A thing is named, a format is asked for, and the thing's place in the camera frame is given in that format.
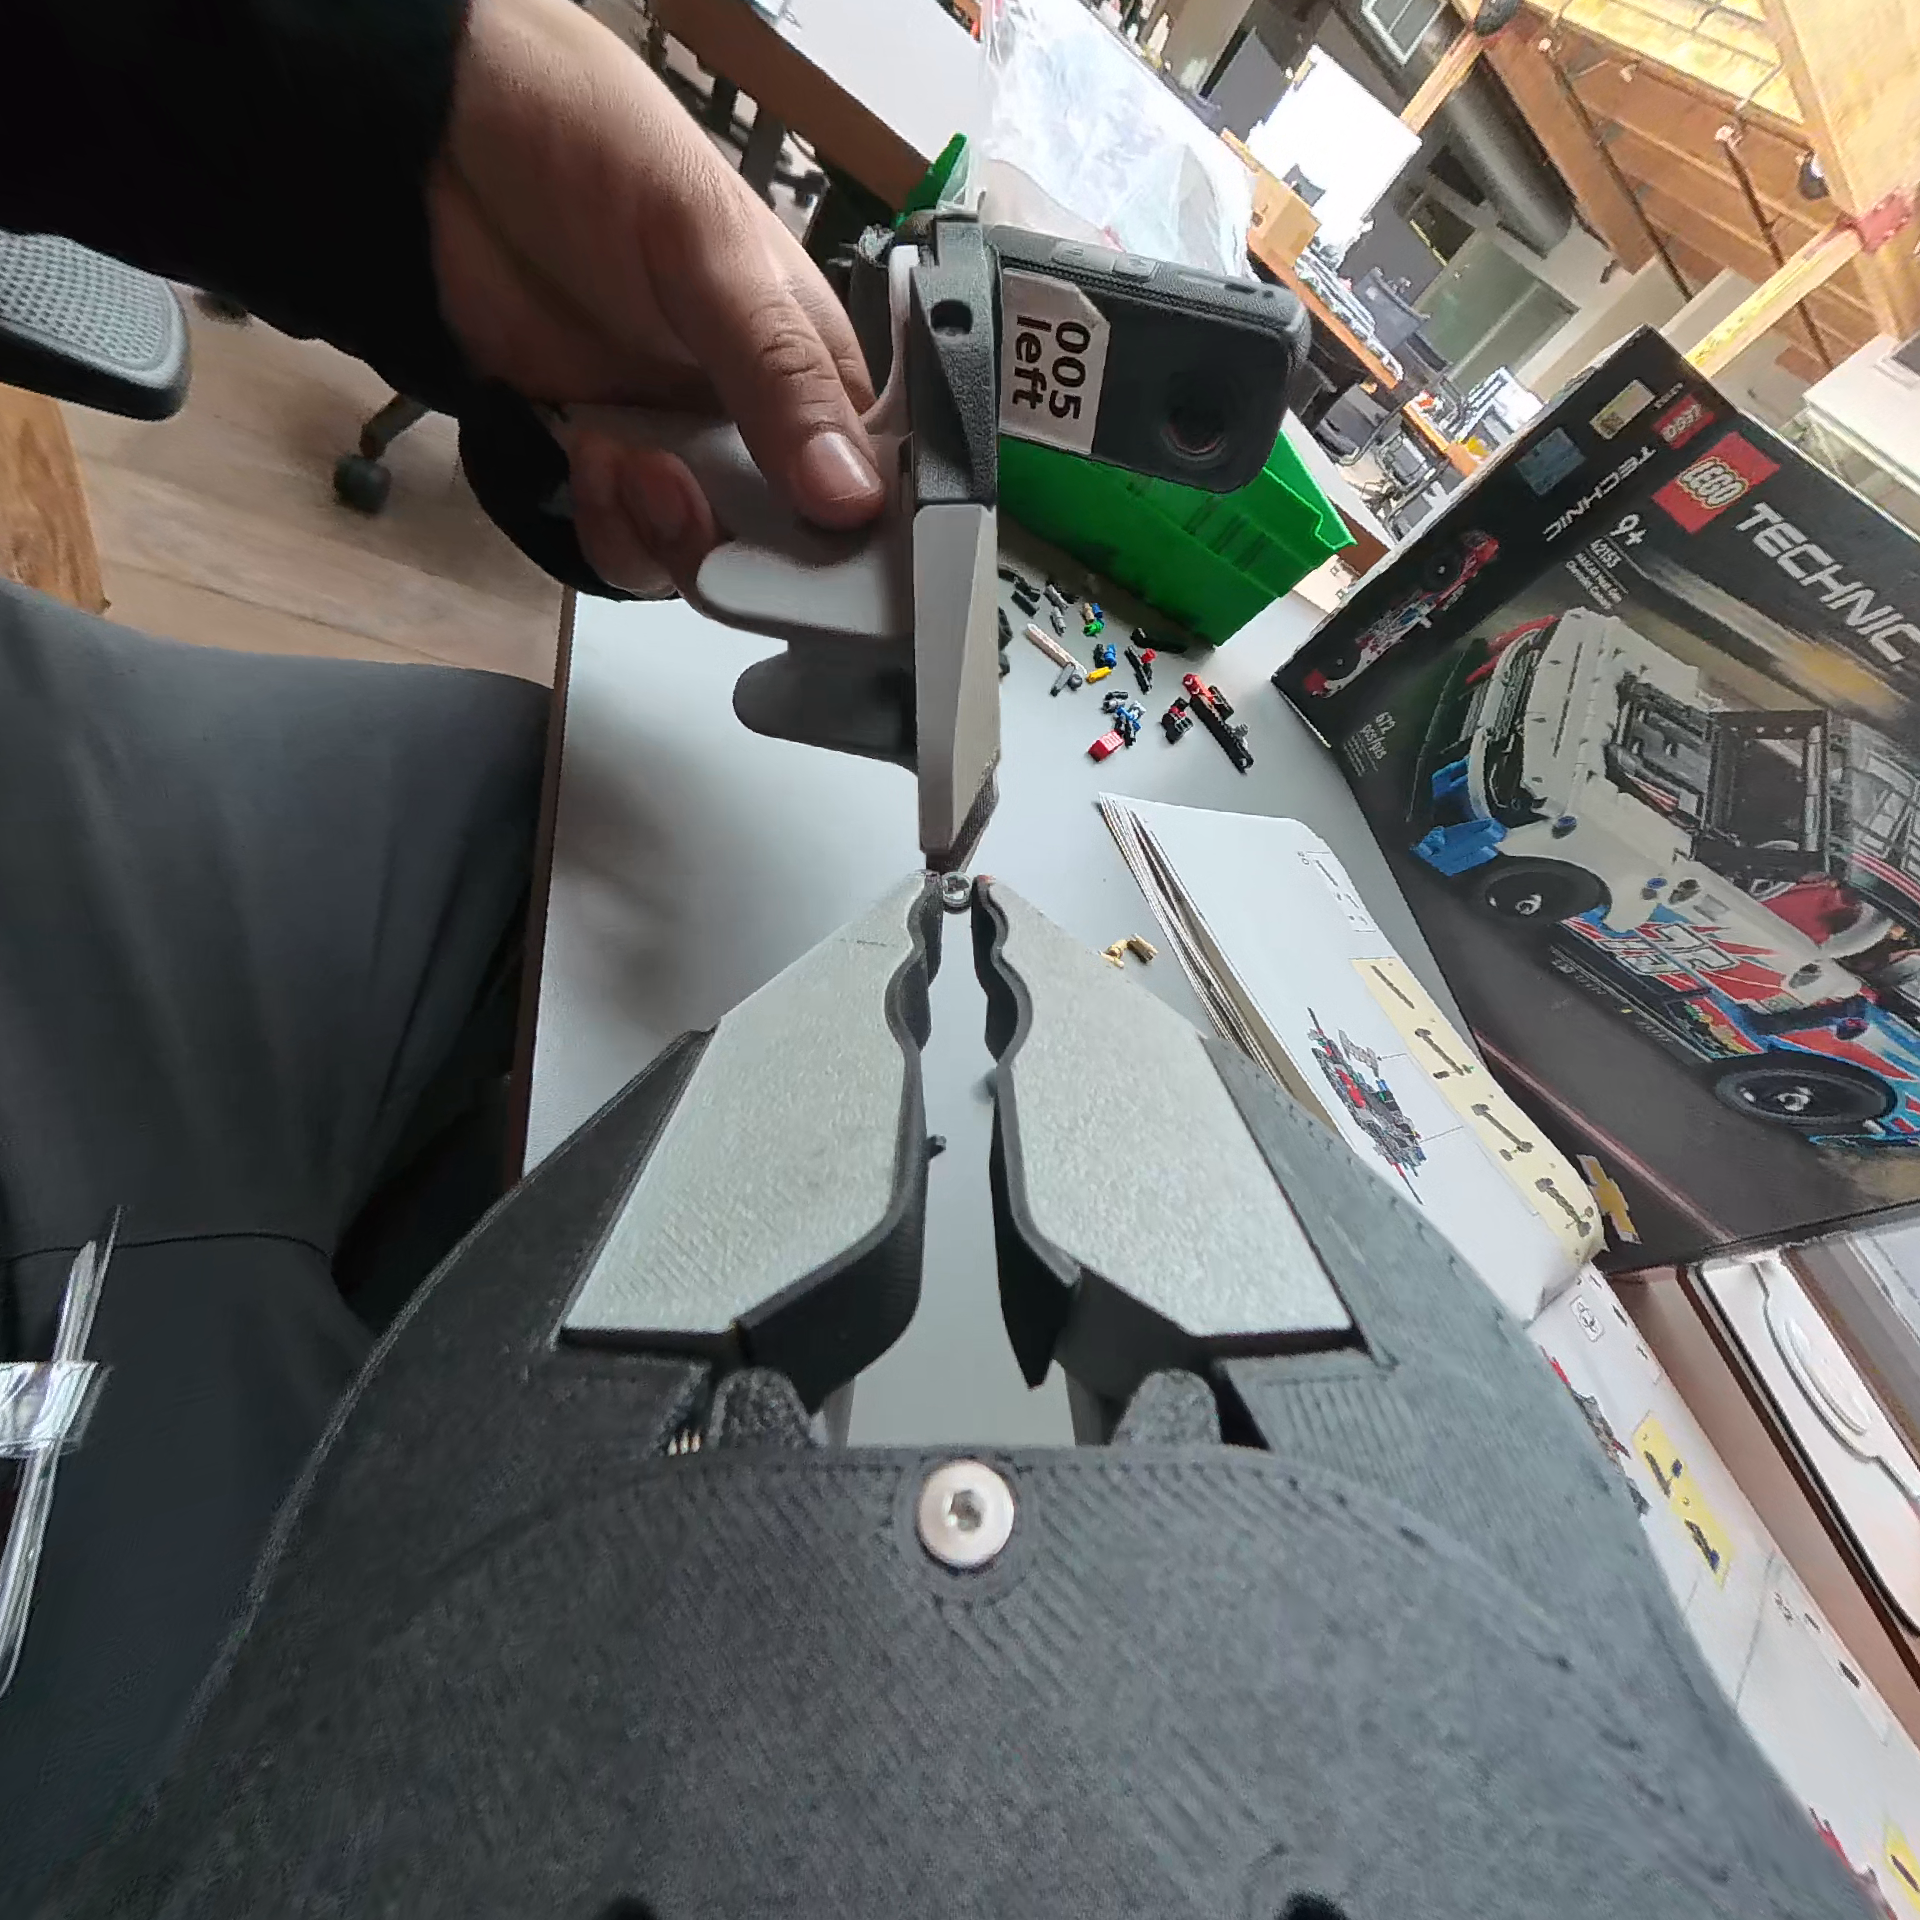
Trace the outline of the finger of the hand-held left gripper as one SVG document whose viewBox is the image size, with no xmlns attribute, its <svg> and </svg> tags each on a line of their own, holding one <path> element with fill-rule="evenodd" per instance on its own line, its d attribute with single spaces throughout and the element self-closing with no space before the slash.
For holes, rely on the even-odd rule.
<svg viewBox="0 0 1920 1920">
<path fill-rule="evenodd" d="M 974 501 L 922 506 L 913 528 L 918 831 L 924 868 L 971 868 L 1000 764 L 998 528 Z"/>
</svg>

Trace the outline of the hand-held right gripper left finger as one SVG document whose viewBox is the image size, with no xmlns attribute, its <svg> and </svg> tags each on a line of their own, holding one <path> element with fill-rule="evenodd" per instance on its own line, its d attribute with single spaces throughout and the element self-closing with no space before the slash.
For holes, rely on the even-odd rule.
<svg viewBox="0 0 1920 1920">
<path fill-rule="evenodd" d="M 809 1411 L 922 1289 L 937 878 L 897 884 L 699 1036 L 558 1321 L 570 1345 L 787 1378 Z"/>
</svg>

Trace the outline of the person's left forearm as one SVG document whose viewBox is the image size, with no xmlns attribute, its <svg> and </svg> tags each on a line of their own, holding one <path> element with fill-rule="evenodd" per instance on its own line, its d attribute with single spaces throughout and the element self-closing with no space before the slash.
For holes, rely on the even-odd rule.
<svg viewBox="0 0 1920 1920">
<path fill-rule="evenodd" d="M 2 226 L 327 341 L 444 409 L 426 188 L 469 4 L 7 2 Z"/>
</svg>

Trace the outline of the pile of small lego pieces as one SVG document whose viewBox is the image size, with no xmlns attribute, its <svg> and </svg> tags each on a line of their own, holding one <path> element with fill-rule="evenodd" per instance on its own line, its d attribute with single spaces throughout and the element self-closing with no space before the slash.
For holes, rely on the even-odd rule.
<svg viewBox="0 0 1920 1920">
<path fill-rule="evenodd" d="M 1135 750 L 1147 727 L 1144 679 L 1122 666 L 1104 616 L 1069 598 L 1053 578 L 1000 560 L 994 574 L 996 667 L 1010 679 L 1020 659 L 1037 659 L 1055 703 L 1085 703 L 1094 727 L 1083 758 L 1091 765 Z"/>
</svg>

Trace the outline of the red and black lego assembly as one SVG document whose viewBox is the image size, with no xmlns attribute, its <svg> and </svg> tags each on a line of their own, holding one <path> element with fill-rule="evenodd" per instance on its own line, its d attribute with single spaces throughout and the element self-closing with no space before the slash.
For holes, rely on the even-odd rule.
<svg viewBox="0 0 1920 1920">
<path fill-rule="evenodd" d="M 1164 708 L 1161 725 L 1171 746 L 1194 729 L 1205 732 L 1240 775 L 1250 774 L 1256 764 L 1248 727 L 1237 717 L 1237 708 L 1218 685 L 1198 674 L 1182 674 L 1181 692 Z"/>
</svg>

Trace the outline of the lego set box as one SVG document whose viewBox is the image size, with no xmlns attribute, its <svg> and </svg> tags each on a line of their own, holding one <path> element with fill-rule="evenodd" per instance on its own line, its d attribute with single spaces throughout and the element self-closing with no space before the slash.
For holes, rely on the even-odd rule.
<svg viewBox="0 0 1920 1920">
<path fill-rule="evenodd" d="M 1609 1258 L 1916 1222 L 1916 536 L 1640 327 L 1276 667 Z"/>
</svg>

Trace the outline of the person's left hand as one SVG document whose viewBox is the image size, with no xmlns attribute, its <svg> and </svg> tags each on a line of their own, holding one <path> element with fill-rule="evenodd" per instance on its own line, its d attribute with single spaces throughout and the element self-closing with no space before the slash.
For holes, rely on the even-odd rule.
<svg viewBox="0 0 1920 1920">
<path fill-rule="evenodd" d="M 731 420 L 805 520 L 885 508 L 863 425 L 874 390 L 845 305 L 660 77 L 574 4 L 473 4 L 428 180 L 444 320 L 473 367 L 564 411 L 587 561 L 648 593 L 718 541 L 709 493 L 666 447 L 584 405 Z"/>
</svg>

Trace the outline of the green plastic bin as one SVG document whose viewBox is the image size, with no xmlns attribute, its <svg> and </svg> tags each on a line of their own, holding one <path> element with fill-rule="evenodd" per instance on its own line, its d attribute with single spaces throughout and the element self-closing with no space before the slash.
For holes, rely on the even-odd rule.
<svg viewBox="0 0 1920 1920">
<path fill-rule="evenodd" d="M 998 484 L 1003 515 L 1216 643 L 1354 543 L 1286 436 L 1237 491 L 1163 481 L 1009 436 L 998 446 Z"/>
</svg>

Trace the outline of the cluttered background desk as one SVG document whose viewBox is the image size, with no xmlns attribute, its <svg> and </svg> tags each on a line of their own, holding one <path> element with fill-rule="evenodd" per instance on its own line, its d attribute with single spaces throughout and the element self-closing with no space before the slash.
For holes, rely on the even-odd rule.
<svg viewBox="0 0 1920 1920">
<path fill-rule="evenodd" d="M 1296 263 L 1278 250 L 1274 235 L 1262 227 L 1253 227 L 1246 235 L 1250 263 L 1262 274 L 1294 292 L 1304 304 L 1316 337 L 1336 343 L 1339 354 L 1361 367 L 1361 384 L 1383 403 L 1393 401 L 1390 413 L 1402 422 L 1405 429 L 1441 457 L 1453 472 L 1471 478 L 1476 470 L 1494 461 L 1506 450 L 1482 444 L 1479 437 L 1450 439 L 1433 407 L 1416 401 L 1416 390 L 1402 376 L 1402 365 L 1385 348 L 1375 348 L 1346 318 L 1329 304 L 1329 300 L 1309 283 Z"/>
</svg>

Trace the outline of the large clear plastic bag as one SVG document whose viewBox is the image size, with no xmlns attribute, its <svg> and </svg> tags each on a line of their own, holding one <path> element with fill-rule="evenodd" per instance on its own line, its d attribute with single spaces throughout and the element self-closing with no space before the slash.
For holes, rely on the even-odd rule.
<svg viewBox="0 0 1920 1920">
<path fill-rule="evenodd" d="M 1248 163 L 1088 6 L 987 6 L 973 136 L 983 217 L 1246 274 Z"/>
</svg>

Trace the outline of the open instruction booklet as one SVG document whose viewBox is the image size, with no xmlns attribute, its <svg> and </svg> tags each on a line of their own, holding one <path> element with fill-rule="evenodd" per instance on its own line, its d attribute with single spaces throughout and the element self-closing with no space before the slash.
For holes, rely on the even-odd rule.
<svg viewBox="0 0 1920 1920">
<path fill-rule="evenodd" d="M 1332 848 L 1289 818 L 1117 792 L 1099 809 L 1215 1026 L 1535 1324 L 1601 1254 L 1599 1204 Z"/>
</svg>

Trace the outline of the white panel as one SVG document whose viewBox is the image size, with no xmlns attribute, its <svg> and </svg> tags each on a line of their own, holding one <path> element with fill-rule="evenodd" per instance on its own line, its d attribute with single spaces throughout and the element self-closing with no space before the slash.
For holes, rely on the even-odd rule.
<svg viewBox="0 0 1920 1920">
<path fill-rule="evenodd" d="M 1246 147 L 1309 199 L 1321 246 L 1345 255 L 1423 140 L 1421 130 L 1312 46 L 1289 90 L 1248 131 Z"/>
</svg>

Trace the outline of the white table with wooden edge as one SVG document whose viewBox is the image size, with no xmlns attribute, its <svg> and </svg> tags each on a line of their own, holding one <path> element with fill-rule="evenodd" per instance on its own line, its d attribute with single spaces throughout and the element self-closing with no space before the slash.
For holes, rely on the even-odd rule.
<svg viewBox="0 0 1920 1920">
<path fill-rule="evenodd" d="M 988 108 L 983 44 L 928 2 L 654 2 L 644 10 L 717 80 L 899 214 Z"/>
</svg>

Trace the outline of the small clear plastic bag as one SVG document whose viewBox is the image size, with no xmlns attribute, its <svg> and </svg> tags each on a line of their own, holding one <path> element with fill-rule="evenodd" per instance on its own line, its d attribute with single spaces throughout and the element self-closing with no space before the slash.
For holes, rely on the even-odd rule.
<svg viewBox="0 0 1920 1920">
<path fill-rule="evenodd" d="M 2 1690 L 18 1674 L 36 1602 L 36 1579 L 61 1463 L 91 1423 L 107 1365 L 91 1356 L 109 1268 L 124 1210 L 114 1205 L 76 1250 L 62 1284 L 51 1356 L 2 1365 L 2 1463 L 13 1469 L 13 1506 L 2 1551 Z"/>
</svg>

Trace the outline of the black office chair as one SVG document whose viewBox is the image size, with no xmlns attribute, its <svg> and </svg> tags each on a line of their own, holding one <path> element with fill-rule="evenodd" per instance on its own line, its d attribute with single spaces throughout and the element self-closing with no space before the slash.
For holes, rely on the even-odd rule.
<svg viewBox="0 0 1920 1920">
<path fill-rule="evenodd" d="M 230 503 L 286 508 L 329 488 L 345 512 L 382 515 L 396 444 L 432 417 L 426 400 L 382 392 L 338 350 L 228 293 L 51 234 L 4 234 L 2 335 L 7 387 L 161 425 L 163 450 L 141 453 L 132 427 L 84 427 L 100 457 L 114 446 L 126 465 Z"/>
</svg>

